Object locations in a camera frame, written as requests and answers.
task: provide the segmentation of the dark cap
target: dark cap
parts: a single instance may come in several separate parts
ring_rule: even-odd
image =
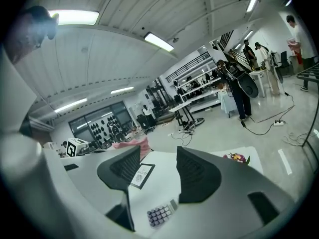
[[[50,40],[55,37],[56,27],[58,26],[59,22],[59,14],[55,14],[51,17],[49,11],[43,6],[33,6],[24,10],[21,14],[27,13],[30,13],[38,23],[46,24],[47,35]]]

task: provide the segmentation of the window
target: window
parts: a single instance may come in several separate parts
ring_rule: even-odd
[[[103,144],[110,138],[109,120],[116,120],[123,133],[132,128],[132,118],[123,102],[119,102],[71,121],[70,127],[76,138]]]

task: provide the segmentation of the cable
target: cable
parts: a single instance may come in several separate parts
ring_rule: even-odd
[[[244,128],[246,128],[248,131],[250,131],[251,133],[253,133],[253,134],[255,134],[255,135],[265,135],[265,134],[267,134],[267,133],[269,132],[269,130],[271,129],[271,127],[274,125],[274,124],[271,124],[270,127],[269,127],[269,129],[268,129],[267,132],[265,132],[265,133],[255,133],[255,132],[252,132],[250,129],[248,129],[243,121],[241,121],[240,123],[242,124],[242,126],[243,126]]]
[[[290,97],[292,98],[293,105],[292,105],[291,107],[289,107],[287,110],[281,112],[281,113],[284,113],[284,114],[282,114],[279,119],[276,119],[276,120],[275,120],[275,123],[276,123],[276,122],[284,122],[284,123],[286,123],[284,120],[281,120],[281,118],[295,106],[294,97],[291,96],[291,95],[289,95],[287,92],[285,92],[285,95],[286,95],[286,96],[290,96]],[[277,115],[279,115],[279,114],[281,114],[281,113],[278,113],[278,114],[276,114],[276,115],[274,115],[274,116],[271,116],[271,117],[269,117],[269,118],[267,118],[267,119],[264,119],[264,120],[262,120],[262,121],[265,121],[265,120],[268,120],[268,119],[270,119],[270,118],[273,118],[273,117],[275,117],[275,116],[277,116]],[[246,128],[248,131],[250,131],[251,133],[253,133],[253,134],[255,134],[255,135],[265,135],[265,134],[267,134],[267,133],[270,131],[271,127],[274,125],[274,124],[271,124],[270,127],[269,127],[269,129],[268,129],[265,133],[259,134],[259,133],[252,132],[250,129],[248,129],[243,121],[241,121],[241,124],[242,124],[242,126],[243,126],[244,128]]]
[[[309,138],[316,136],[318,133],[319,132],[315,133],[314,135],[309,135]],[[301,133],[301,134],[297,135],[296,137],[295,137],[294,133],[292,133],[292,132],[291,133],[287,132],[287,134],[288,134],[288,137],[284,136],[282,138],[283,142],[288,143],[288,144],[290,144],[292,146],[302,146],[304,144],[305,140],[306,140],[306,137],[304,137],[303,135],[308,135],[308,132],[307,133]]]
[[[191,140],[192,140],[192,135],[194,134],[194,130],[190,129],[190,130],[188,130],[188,131],[186,131],[186,132],[180,132],[180,133],[184,133],[184,134],[181,136],[181,138],[174,138],[174,137],[173,137],[173,134],[171,134],[170,136],[171,136],[174,140],[181,140],[181,141],[182,141],[182,145],[183,145],[184,147],[188,146],[188,145],[190,144]],[[190,137],[190,140],[189,140],[188,144],[184,144],[184,139],[186,139],[186,138],[188,138],[188,137]]]
[[[187,137],[183,137],[183,136],[182,136],[182,138],[174,138],[172,134],[171,134],[170,136],[171,136],[174,140],[181,140],[181,141],[182,141],[182,145],[183,145],[184,147],[188,146],[188,145],[190,144],[191,140],[192,140],[192,134],[189,134]],[[190,140],[189,140],[188,144],[184,144],[184,140],[183,140],[183,139],[186,139],[186,138],[188,138],[189,136],[190,136]]]

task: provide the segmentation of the small framed picture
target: small framed picture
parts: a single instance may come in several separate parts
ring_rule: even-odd
[[[136,172],[133,180],[131,181],[131,185],[142,189],[149,176],[151,175],[155,165],[150,164],[141,164],[138,171]]]

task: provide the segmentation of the white ceiling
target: white ceiling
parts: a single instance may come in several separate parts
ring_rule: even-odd
[[[98,11],[96,25],[59,26],[54,40],[45,40],[17,69],[38,95],[30,115],[55,123],[133,95],[204,41],[263,17],[284,0],[260,0],[246,14],[249,0],[30,0],[47,9]],[[143,41],[147,32],[169,41],[168,53]],[[171,40],[178,37],[177,43]],[[110,95],[135,86],[135,92]],[[87,97],[83,107],[53,112]]]

